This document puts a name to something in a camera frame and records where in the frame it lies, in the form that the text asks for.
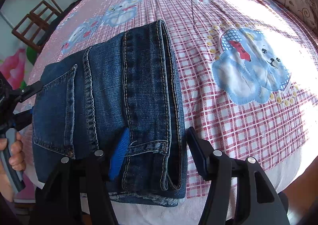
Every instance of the human hand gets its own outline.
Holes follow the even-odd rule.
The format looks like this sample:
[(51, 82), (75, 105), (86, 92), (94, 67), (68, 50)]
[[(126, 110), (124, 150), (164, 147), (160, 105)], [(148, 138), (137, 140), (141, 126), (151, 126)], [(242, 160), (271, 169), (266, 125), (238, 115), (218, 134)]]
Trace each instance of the human hand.
[[(9, 158), (9, 163), (16, 171), (25, 170), (26, 164), (24, 161), (25, 155), (22, 151), (23, 143), (21, 142), (21, 135), (16, 133), (16, 142), (11, 146), (12, 156)], [(0, 139), (0, 150), (4, 150), (7, 146), (7, 139)], [(9, 178), (4, 171), (3, 165), (0, 161), (0, 192), (2, 196), (8, 201), (13, 201), (14, 192), (9, 182)]]

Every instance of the wooden floor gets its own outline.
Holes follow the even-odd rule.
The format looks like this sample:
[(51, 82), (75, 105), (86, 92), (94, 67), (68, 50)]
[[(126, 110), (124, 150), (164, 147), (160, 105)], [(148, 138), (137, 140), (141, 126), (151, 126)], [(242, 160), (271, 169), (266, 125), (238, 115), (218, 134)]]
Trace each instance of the wooden floor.
[(290, 225), (296, 225), (318, 198), (318, 157), (284, 193), (289, 200), (287, 215)]

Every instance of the stitching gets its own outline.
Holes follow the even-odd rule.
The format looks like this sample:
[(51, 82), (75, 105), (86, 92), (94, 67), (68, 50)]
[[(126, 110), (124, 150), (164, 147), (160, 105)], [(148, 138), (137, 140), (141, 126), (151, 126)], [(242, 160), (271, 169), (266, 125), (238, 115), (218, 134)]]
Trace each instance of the stitching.
[[(75, 67), (75, 72), (76, 72), (76, 70), (77, 70), (77, 64), (75, 64), (72, 68), (74, 68)], [(59, 76), (58, 78), (56, 78), (56, 79), (54, 79), (53, 81), (51, 81), (50, 83), (48, 83), (48, 84), (46, 84), (44, 87), (43, 87), (43, 89), (37, 94), (37, 96), (36, 96), (36, 99), (35, 99), (35, 103), (34, 103), (34, 110), (36, 110), (36, 108), (37, 108), (37, 102), (38, 102), (38, 100), (39, 100), (39, 97), (42, 95), (42, 93), (47, 89), (47, 88), (50, 88), (50, 87), (52, 87), (54, 84), (56, 84), (57, 82), (59, 82), (59, 81), (61, 81), (61, 80), (63, 80), (64, 78), (67, 78), (68, 76), (70, 76), (70, 77), (68, 77), (68, 79), (67, 80), (69, 80), (70, 78), (72, 79), (72, 84), (73, 84), (73, 88), (74, 88), (74, 78), (75, 78), (75, 74), (74, 74), (74, 77), (71, 77), (71, 74), (74, 72), (73, 70), (72, 70), (72, 68), (69, 70), (69, 71), (67, 71), (66, 73), (64, 73), (63, 75), (61, 75), (61, 76)], [(33, 114), (32, 115), (32, 123), (34, 124), (34, 117), (35, 117), (35, 115)], [(68, 123), (68, 103), (66, 104), (66, 120), (65, 120), (65, 130), (64, 130), (64, 137), (63, 137), (63, 143), (64, 143), (64, 146), (65, 146), (65, 137), (66, 137), (66, 130), (67, 130), (67, 123)], [(73, 133), (74, 133), (74, 122), (73, 122), (73, 128), (71, 129), (71, 135), (70, 136), (72, 136), (72, 138), (73, 138)], [(59, 153), (59, 154), (63, 154), (63, 155), (65, 155), (65, 156), (68, 156), (68, 157), (70, 157), (69, 156), (69, 150), (73, 150), (73, 157), (70, 157), (70, 158), (73, 158), (73, 159), (75, 159), (75, 153), (74, 153), (74, 147), (73, 147), (73, 140), (70, 140), (70, 142), (69, 142), (69, 145), (67, 145), (67, 146), (72, 146), (71, 148), (67, 148), (67, 150), (65, 150), (65, 149), (62, 149), (62, 148), (60, 148), (60, 147), (57, 147), (57, 146), (54, 146), (54, 145), (50, 145), (50, 144), (47, 144), (47, 143), (45, 143), (45, 142), (42, 142), (39, 138), (38, 138), (38, 136), (36, 135), (36, 132), (35, 132), (35, 127), (33, 126), (33, 133), (32, 133), (32, 135), (33, 135), (33, 142), (34, 142), (34, 144), (36, 144), (36, 145), (38, 145), (38, 146), (40, 146), (40, 147), (42, 147), (42, 148), (44, 148), (44, 149), (47, 149), (47, 150), (50, 150), (50, 151), (53, 151), (53, 152), (56, 152), (56, 153)]]
[(74, 73), (72, 73), (72, 128), (71, 128), (71, 134), (70, 134), (70, 145), (73, 147), (73, 158), (75, 158), (75, 152), (74, 152), (74, 146), (73, 146), (73, 135), (74, 135), (74, 125), (75, 125), (75, 85), (74, 85), (74, 79), (76, 75), (77, 70), (77, 64), (73, 66)]
[(92, 72), (91, 72), (91, 67), (90, 67), (90, 65), (89, 65), (89, 59), (88, 59), (88, 54), (89, 54), (91, 48), (92, 48), (92, 47), (89, 47), (88, 50), (87, 50), (86, 61), (87, 61), (87, 63), (88, 63), (88, 64), (87, 64), (87, 69), (88, 69), (88, 74), (89, 74), (90, 96), (91, 96), (91, 101), (92, 101), (94, 139), (95, 139), (95, 142), (96, 142), (96, 148), (99, 149), (98, 139), (97, 139), (97, 131), (96, 131), (95, 105), (94, 105), (94, 98), (93, 98)]
[(69, 73), (67, 79), (67, 93), (66, 93), (66, 109), (65, 109), (65, 129), (64, 129), (64, 145), (71, 145), (73, 142), (73, 132), (74, 132), (74, 78), (77, 70), (77, 64), (75, 64)]
[(46, 89), (49, 88), (49, 87), (52, 87), (52, 86), (53, 86), (54, 84), (56, 84), (57, 82), (62, 81), (66, 76), (69, 75), (69, 72), (70, 72), (70, 71), (71, 71), (71, 70), (67, 71), (67, 72), (64, 73), (63, 75), (59, 76), (58, 78), (52, 80), (50, 83), (48, 83), (48, 84), (46, 84), (45, 86), (43, 86), (41, 92), (44, 91), (44, 90), (46, 90)]
[(161, 153), (164, 156), (167, 154), (166, 150), (145, 150), (142, 152), (136, 152), (136, 153), (131, 153), (131, 154), (126, 154), (125, 157), (131, 157), (131, 156), (136, 156), (136, 155), (140, 155), (140, 154), (144, 154), (147, 152), (153, 152), (153, 153)]
[(172, 88), (172, 95), (173, 95), (173, 104), (175, 106), (175, 118), (176, 118), (176, 124), (177, 124), (177, 136), (178, 136), (178, 146), (179, 146), (179, 183), (176, 187), (176, 189), (179, 189), (181, 187), (181, 169), (182, 169), (182, 141), (181, 141), (181, 137), (180, 137), (180, 126), (179, 126), (179, 108), (178, 108), (178, 103), (176, 103), (175, 100), (175, 74), (172, 70), (172, 66), (174, 65), (174, 63), (171, 60), (171, 51), (170, 51), (170, 46), (169, 46), (169, 42), (168, 42), (168, 38), (167, 38), (167, 34), (166, 34), (166, 29), (165, 27), (163, 27), (163, 34), (166, 37), (166, 41), (167, 41), (167, 48), (168, 48), (168, 55), (169, 55), (169, 61), (170, 61), (170, 73), (171, 73), (171, 86)]
[[(129, 30), (124, 34), (124, 48), (123, 48), (123, 62), (124, 62), (124, 98), (125, 98), (125, 109), (126, 109), (126, 116), (127, 116), (127, 121), (128, 121), (128, 128), (130, 131), (130, 141), (133, 141), (133, 130), (132, 130), (132, 126), (131, 126), (131, 119), (130, 119), (130, 115), (129, 115), (129, 105), (128, 105), (128, 101), (127, 101), (127, 33), (129, 32)], [(125, 172), (123, 174), (123, 178), (121, 181), (121, 186), (124, 190), (127, 190), (126, 188), (126, 179), (127, 179), (127, 173), (128, 173), (128, 167), (130, 164), (130, 157), (128, 157), (128, 161), (126, 163), (126, 167), (125, 167)]]
[(129, 146), (128, 149), (140, 147), (140, 146), (145, 145), (145, 144), (155, 144), (155, 143), (165, 143), (165, 144), (166, 144), (167, 141), (164, 141), (164, 140), (155, 140), (155, 141), (152, 141), (152, 142), (145, 142), (145, 143), (138, 144), (138, 145), (135, 145), (135, 146)]
[(84, 77), (85, 77), (85, 100), (86, 100), (86, 122), (87, 131), (90, 142), (90, 150), (94, 151), (99, 149), (99, 143), (96, 131), (96, 120), (95, 120), (95, 107), (93, 98), (93, 81), (92, 73), (89, 65), (89, 52), (91, 46), (87, 48), (85, 54), (83, 55), (83, 66), (84, 66)]
[[(167, 140), (168, 140), (168, 109), (167, 109), (167, 98), (166, 98), (166, 93), (165, 93), (165, 84), (164, 84), (164, 72), (163, 72), (163, 62), (162, 62), (162, 55), (161, 55), (161, 45), (160, 45), (160, 39), (159, 39), (159, 34), (158, 34), (158, 22), (156, 23), (156, 30), (157, 30), (157, 38), (158, 38), (158, 42), (159, 42), (159, 50), (160, 50), (160, 63), (161, 63), (161, 72), (162, 72), (162, 79), (163, 79), (163, 94), (164, 94), (164, 105), (165, 105), (165, 108), (166, 108), (166, 129), (167, 129), (167, 132), (166, 132), (166, 137), (167, 137)], [(162, 160), (162, 171), (161, 171), (161, 177), (160, 177), (160, 186), (162, 184), (162, 178), (163, 178), (163, 170), (164, 170), (164, 161), (165, 161), (165, 158), (166, 157), (163, 157), (163, 160)]]
[[(86, 75), (87, 62), (86, 62), (85, 54), (83, 56), (83, 65), (84, 65), (84, 78), (85, 78), (86, 127), (87, 127), (88, 136), (90, 137), (89, 122), (88, 122), (88, 100), (87, 100), (87, 75)], [(92, 152), (93, 146), (92, 146), (92, 142), (90, 138), (89, 138), (89, 145), (90, 145), (90, 151)]]

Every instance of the back pocket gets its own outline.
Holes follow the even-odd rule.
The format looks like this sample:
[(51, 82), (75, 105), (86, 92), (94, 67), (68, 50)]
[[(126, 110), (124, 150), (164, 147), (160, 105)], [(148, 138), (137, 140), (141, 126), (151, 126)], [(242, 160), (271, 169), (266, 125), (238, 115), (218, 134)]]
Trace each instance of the back pocket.
[(33, 107), (33, 142), (48, 150), (75, 158), (73, 146), (77, 65), (51, 81), (37, 94)]

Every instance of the finger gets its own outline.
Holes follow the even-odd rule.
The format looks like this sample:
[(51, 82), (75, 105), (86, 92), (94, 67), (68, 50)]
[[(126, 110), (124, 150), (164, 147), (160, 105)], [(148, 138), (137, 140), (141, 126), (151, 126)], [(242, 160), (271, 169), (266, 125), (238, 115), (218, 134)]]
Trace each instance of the finger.
[(22, 151), (16, 155), (11, 156), (9, 158), (9, 163), (11, 166), (15, 166), (22, 163), (24, 161), (24, 158), (25, 158), (25, 155), (24, 155), (24, 152)]
[(21, 136), (21, 134), (19, 132), (16, 133), (16, 139), (18, 141), (22, 141), (22, 136)]
[(8, 143), (8, 141), (6, 138), (1, 138), (0, 139), (0, 150), (4, 150), (5, 147), (7, 147), (7, 143)]
[(16, 141), (14, 144), (11, 145), (11, 152), (13, 155), (18, 154), (23, 149), (23, 143), (20, 141)]
[(19, 163), (18, 165), (14, 165), (12, 166), (12, 168), (16, 171), (22, 171), (22, 170), (25, 170), (26, 168), (26, 163), (25, 161), (23, 161), (22, 163)]

